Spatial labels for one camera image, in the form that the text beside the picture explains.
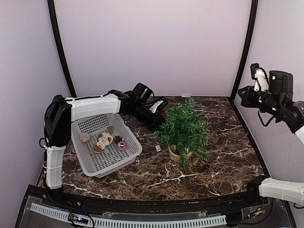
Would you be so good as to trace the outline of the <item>small potted christmas tree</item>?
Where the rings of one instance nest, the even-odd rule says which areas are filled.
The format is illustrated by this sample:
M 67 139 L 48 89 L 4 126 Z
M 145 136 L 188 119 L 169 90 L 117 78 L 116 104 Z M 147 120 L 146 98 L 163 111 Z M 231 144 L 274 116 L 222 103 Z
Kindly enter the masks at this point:
M 195 109 L 195 101 L 188 99 L 182 106 L 171 107 L 166 115 L 166 121 L 155 131 L 155 135 L 180 157 L 180 167 L 187 168 L 189 153 L 208 161 L 210 155 L 205 148 L 209 141 L 209 123 L 203 121 L 201 113 Z

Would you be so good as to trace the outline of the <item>white plastic basket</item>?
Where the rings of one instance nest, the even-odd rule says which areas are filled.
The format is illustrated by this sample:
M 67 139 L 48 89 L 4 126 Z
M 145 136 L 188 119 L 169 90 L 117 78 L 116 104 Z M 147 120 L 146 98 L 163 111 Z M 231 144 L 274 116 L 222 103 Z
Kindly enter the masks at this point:
M 79 119 L 71 124 L 72 142 L 83 173 L 102 178 L 133 163 L 142 152 L 142 146 L 131 129 L 118 114 L 101 114 Z M 120 136 L 121 149 L 115 142 L 106 145 L 100 153 L 94 151 L 98 137 L 103 134 Z

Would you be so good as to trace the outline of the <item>red floral plate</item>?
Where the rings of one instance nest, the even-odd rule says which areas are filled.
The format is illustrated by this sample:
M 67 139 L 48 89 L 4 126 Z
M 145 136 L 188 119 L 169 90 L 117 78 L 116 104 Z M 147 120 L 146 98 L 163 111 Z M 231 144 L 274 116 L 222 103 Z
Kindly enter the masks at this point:
M 166 112 L 164 110 L 161 110 L 160 114 L 163 116 L 164 121 L 166 121 L 167 120 L 167 114 L 166 114 Z

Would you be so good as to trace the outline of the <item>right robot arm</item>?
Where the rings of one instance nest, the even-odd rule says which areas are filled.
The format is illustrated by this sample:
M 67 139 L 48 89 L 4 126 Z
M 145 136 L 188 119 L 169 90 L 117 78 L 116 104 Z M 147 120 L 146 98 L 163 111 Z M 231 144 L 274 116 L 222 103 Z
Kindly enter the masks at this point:
M 238 90 L 241 105 L 245 108 L 256 108 L 258 114 L 271 115 L 266 123 L 272 120 L 284 122 L 300 142 L 304 141 L 304 103 L 293 101 L 293 75 L 284 71 L 266 72 L 258 64 L 251 66 L 251 77 L 254 86 L 246 86 Z M 253 206 L 260 198 L 274 198 L 294 203 L 297 209 L 304 207 L 304 184 L 276 180 L 260 175 L 247 184 L 247 191 L 242 201 Z

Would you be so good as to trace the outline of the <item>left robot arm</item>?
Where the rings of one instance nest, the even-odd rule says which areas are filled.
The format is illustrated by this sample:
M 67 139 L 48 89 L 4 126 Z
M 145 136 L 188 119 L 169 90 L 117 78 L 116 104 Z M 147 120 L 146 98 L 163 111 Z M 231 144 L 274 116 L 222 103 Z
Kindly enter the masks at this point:
M 48 199 L 57 207 L 67 203 L 62 187 L 63 156 L 72 143 L 86 176 L 102 178 L 133 163 L 142 146 L 122 119 L 125 114 L 154 132 L 165 122 L 168 101 L 156 98 L 142 83 L 133 90 L 64 98 L 56 95 L 44 116 L 45 182 Z

